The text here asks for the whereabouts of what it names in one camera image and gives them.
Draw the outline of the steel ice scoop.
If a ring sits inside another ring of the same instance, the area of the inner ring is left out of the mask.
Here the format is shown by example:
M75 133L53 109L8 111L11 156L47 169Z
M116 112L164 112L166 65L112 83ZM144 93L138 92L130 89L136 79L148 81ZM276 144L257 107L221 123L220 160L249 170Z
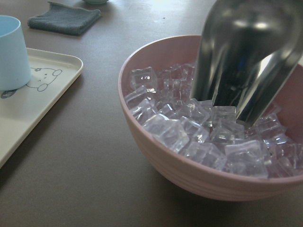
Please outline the steel ice scoop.
M300 0L218 0L204 24L191 96L253 125L303 54Z

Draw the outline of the pink bowl of ice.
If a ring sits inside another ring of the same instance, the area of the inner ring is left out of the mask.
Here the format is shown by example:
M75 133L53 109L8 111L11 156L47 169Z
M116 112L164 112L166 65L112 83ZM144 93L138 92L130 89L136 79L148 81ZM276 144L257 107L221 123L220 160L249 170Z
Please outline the pink bowl of ice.
M253 178L233 175L200 165L161 145L131 116L124 96L131 92L129 72L153 67L165 69L177 63L195 61L200 35L163 38L136 50L122 65L118 79L121 107L132 136L151 165L182 189L220 201L255 201L284 193L303 183L301 175L285 178Z

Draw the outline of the light blue cup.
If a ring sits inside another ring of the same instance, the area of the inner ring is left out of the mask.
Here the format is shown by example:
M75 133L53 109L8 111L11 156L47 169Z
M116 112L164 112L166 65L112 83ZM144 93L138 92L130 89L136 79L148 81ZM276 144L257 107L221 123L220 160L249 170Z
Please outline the light blue cup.
M0 17L0 89L18 89L31 80L31 70L21 22Z

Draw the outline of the cream serving tray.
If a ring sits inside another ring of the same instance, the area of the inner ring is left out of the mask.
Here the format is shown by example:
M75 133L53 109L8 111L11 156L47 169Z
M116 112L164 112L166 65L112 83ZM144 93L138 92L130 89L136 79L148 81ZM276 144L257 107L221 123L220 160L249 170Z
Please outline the cream serving tray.
M80 58L27 49L31 80L0 93L0 164L4 165L83 70Z

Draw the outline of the green ceramic bowl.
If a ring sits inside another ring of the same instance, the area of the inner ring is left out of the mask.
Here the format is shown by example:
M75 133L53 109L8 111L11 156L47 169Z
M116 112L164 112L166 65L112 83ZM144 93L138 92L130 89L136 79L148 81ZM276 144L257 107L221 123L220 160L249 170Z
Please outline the green ceramic bowl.
M101 5L101 4L106 4L108 0L83 0L87 4L92 4L92 5Z

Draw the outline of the folded grey cloth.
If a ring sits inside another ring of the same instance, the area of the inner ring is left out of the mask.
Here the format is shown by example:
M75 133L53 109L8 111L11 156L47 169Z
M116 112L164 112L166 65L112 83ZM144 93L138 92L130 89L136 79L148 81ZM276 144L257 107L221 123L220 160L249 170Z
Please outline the folded grey cloth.
M48 3L47 12L28 19L27 25L30 28L79 36L101 17L99 9L88 10L53 1Z

